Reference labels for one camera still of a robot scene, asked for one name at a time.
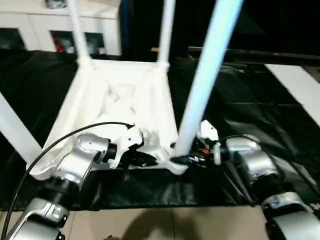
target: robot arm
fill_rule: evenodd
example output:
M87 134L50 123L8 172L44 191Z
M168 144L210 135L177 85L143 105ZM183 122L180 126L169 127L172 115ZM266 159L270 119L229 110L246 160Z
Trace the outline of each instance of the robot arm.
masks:
M59 231L69 208L94 163L115 159L117 145L106 138L82 134L53 171L49 183L34 198L6 236L6 240L64 240Z
M225 144L230 158L261 206L269 238L319 240L319 219L293 185L282 179L271 156L249 139L231 138Z

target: white pole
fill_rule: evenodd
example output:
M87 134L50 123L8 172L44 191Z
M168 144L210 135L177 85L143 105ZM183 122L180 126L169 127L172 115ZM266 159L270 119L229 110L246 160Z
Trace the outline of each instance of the white pole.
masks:
M70 19L73 25L73 38L75 42L78 59L90 58L85 33L82 31L80 25L80 17L77 10L76 0L67 1L70 11Z
M169 62L172 27L175 18L176 0L165 0L163 4L158 63Z
M200 127L243 0L218 0L186 103L174 155L187 155Z
M41 146L0 93L0 131L18 154L31 164L42 152Z

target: black tarp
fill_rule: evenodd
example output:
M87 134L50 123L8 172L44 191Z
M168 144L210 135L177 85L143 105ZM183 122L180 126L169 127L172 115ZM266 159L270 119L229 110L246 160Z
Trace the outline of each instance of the black tarp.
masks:
M171 63L168 78L177 126L196 65L196 61L187 59ZM0 51L0 92L41 145L76 70L73 55ZM317 139L320 128L263 64L225 62L204 118L217 128L221 137L233 134L258 137L273 155L282 159L279 160L282 165L286 165L286 160L297 161L320 183ZM0 209L5 210L25 171L25 162L3 136L0 141ZM126 181L120 169L94 172L73 209L249 204L242 191L234 187L236 182L230 181L234 179L226 165L230 164L214 169L189 169L182 176L165 169L136 169L128 172ZM305 201L318 201L294 172L285 174ZM24 209L43 184L28 177L15 209Z

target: black wire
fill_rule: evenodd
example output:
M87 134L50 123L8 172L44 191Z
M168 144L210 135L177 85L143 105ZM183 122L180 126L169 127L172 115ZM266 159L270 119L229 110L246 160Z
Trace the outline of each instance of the black wire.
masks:
M18 187L16 188L15 192L14 192L14 195L13 195L13 199L12 199L12 203L10 205L10 208L6 214L6 217L5 217L5 221L4 221L4 225L3 225L3 229L2 229L2 234L1 234L1 240L5 240L5 237L7 235L7 231L8 231L8 226L9 226L9 222L10 222L10 217L11 217L11 214L13 212L13 209L14 209L14 206L16 204L16 201L17 201L17 197L18 197L18 194L19 194L19 191L25 181L25 179L27 178L27 176L29 175L31 169L37 164L37 162L39 162L39 160L47 153L49 152L54 146L56 146L58 143L60 143L61 141L65 140L66 138L74 135L74 134L77 134L83 130L86 130L86 129L90 129L90 128L94 128L94 127L97 127L97 126L101 126L101 125L124 125L126 126L128 129L133 127L133 125L131 124L127 124L127 123L124 123L124 122L118 122L118 121L108 121L108 122L99 122L99 123L95 123L95 124L91 124L91 125L88 125L88 126L84 126L84 127L81 127L75 131L72 131L70 133L68 133L67 135L59 138L57 141L55 141L54 143L52 143L50 146L48 146L32 163L31 165L28 167L28 169L25 171Z
M271 159L272 163L276 166L278 172L280 174L284 174L283 170L277 165L276 160L274 158L274 156L272 154L270 154L270 152L262 146L262 144L258 141L255 140L252 137L249 137L247 135L230 135L230 136L226 136L223 137L219 140L217 140L216 142L225 142L228 139L233 139L233 138L245 138L248 140L251 140L253 142L255 142L256 144L258 144L260 146L260 148L268 155L268 157ZM318 189L314 186L313 183L310 182L310 180L297 168L297 166L291 161L291 159L285 159L285 161L290 164L290 166L296 171L296 173L302 178L302 180L305 182L305 184L308 186L308 188L313 192L313 194L318 198L318 200L320 201L320 193L318 191Z

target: floor tile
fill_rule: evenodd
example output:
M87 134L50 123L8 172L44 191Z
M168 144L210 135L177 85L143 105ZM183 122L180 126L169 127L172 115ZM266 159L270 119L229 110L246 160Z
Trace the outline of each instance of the floor tile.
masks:
M70 240L173 240L170 208L113 209L75 213Z
M173 208L176 240L268 240L259 208Z
M11 218L10 218L9 228L8 228L7 232L9 232L11 230L11 228L15 225L16 221L19 219L19 217L21 216L22 213L23 213L22 211L15 211L12 213ZM6 215L7 215L7 212L3 212L3 211L0 212L0 229L1 229L1 231L2 231L2 228L4 227ZM69 235L71 232L71 227L72 227L74 217L75 217L75 212L70 212L70 216L68 217L68 220L66 221L63 229L60 230L65 235L66 240L69 239Z

